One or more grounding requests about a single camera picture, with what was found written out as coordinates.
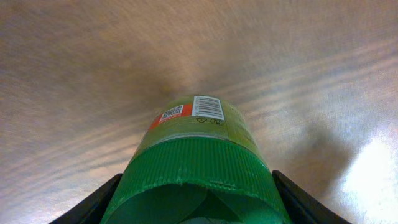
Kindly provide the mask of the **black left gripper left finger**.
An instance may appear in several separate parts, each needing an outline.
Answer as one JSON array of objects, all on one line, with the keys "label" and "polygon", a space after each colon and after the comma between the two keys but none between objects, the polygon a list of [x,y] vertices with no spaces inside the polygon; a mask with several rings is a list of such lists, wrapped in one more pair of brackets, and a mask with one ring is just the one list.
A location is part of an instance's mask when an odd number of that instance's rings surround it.
[{"label": "black left gripper left finger", "polygon": [[122,176],[122,174],[116,174],[87,198],[50,222],[50,224],[99,224]]}]

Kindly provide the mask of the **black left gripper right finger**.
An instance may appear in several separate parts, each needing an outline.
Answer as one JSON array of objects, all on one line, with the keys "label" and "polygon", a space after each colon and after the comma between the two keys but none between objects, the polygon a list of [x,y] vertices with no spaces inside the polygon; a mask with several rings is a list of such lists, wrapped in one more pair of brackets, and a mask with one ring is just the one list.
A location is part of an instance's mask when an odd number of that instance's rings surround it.
[{"label": "black left gripper right finger", "polygon": [[280,171],[273,170],[272,177],[284,203],[284,207],[293,223],[350,224],[350,222],[326,208],[326,206],[309,195]]}]

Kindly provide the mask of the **green lid spice jar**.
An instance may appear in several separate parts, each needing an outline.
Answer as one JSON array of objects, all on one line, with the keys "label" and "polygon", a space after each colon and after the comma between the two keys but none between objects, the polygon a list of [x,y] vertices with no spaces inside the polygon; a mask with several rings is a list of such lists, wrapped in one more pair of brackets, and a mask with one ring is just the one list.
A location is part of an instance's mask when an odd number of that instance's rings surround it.
[{"label": "green lid spice jar", "polygon": [[171,101],[121,177],[103,223],[290,223],[242,114],[206,95]]}]

